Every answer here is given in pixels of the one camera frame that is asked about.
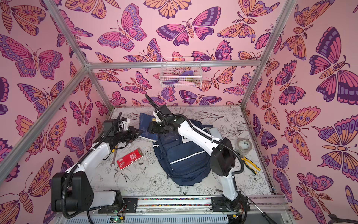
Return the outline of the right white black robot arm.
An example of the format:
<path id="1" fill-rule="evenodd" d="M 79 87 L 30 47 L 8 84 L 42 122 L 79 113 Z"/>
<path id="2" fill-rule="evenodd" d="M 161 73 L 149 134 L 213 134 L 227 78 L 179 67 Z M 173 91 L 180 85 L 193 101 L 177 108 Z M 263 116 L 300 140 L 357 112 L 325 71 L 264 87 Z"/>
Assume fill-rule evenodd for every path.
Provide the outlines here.
<path id="1" fill-rule="evenodd" d="M 172 113 L 166 105 L 158 106 L 149 96 L 146 99 L 153 106 L 156 119 L 148 132 L 158 136 L 153 148 L 168 177 L 177 185 L 191 186 L 213 171 L 222 185 L 224 206 L 229 211 L 248 212 L 248 200 L 235 180 L 235 174 L 244 171 L 244 163 L 231 141 L 212 136 L 205 125 Z"/>

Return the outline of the dark blue book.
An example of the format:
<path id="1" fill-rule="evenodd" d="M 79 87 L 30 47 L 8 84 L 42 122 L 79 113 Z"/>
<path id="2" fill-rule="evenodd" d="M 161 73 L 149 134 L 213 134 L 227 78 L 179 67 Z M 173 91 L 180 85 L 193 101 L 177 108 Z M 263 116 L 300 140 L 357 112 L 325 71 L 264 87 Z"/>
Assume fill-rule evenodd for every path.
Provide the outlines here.
<path id="1" fill-rule="evenodd" d="M 148 131 L 148 128 L 153 125 L 153 121 L 156 121 L 155 117 L 149 114 L 139 114 L 139 129 L 142 131 L 140 138 L 156 142 L 158 140 L 157 134 L 152 134 Z"/>

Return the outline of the navy blue student backpack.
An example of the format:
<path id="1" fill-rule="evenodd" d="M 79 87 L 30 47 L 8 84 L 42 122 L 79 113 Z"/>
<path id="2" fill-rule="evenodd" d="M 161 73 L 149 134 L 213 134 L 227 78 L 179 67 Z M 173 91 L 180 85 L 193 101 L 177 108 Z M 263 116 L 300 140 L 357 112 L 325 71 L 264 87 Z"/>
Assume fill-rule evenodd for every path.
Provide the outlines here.
<path id="1" fill-rule="evenodd" d="M 196 120 L 184 120 L 177 131 L 159 134 L 153 144 L 165 173 L 179 186 L 200 183 L 211 171 L 222 176 L 222 153 L 212 142 L 209 128 Z"/>

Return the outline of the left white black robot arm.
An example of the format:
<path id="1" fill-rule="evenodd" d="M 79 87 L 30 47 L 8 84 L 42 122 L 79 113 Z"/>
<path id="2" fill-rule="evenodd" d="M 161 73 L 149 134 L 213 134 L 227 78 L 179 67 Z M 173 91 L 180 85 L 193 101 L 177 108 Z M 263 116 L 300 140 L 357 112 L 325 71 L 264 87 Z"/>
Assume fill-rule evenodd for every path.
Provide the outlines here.
<path id="1" fill-rule="evenodd" d="M 103 210 L 118 212 L 124 201 L 119 190 L 95 191 L 91 180 L 99 163 L 120 149 L 120 143 L 128 145 L 143 131 L 128 125 L 126 119 L 112 119 L 105 122 L 99 137 L 90 144 L 89 151 L 73 166 L 52 177 L 51 210 L 70 219 L 82 212 Z"/>

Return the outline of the red thin booklet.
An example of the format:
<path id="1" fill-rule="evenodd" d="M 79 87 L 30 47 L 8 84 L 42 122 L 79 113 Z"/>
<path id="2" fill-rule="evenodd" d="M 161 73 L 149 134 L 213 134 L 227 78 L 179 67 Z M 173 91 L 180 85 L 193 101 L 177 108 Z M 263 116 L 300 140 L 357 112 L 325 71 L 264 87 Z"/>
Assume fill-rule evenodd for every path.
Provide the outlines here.
<path id="1" fill-rule="evenodd" d="M 142 153 L 142 151 L 137 148 L 136 150 L 117 160 L 118 167 L 120 170 L 124 170 L 125 168 L 132 165 L 135 161 L 141 159 L 143 156 L 144 154 Z"/>

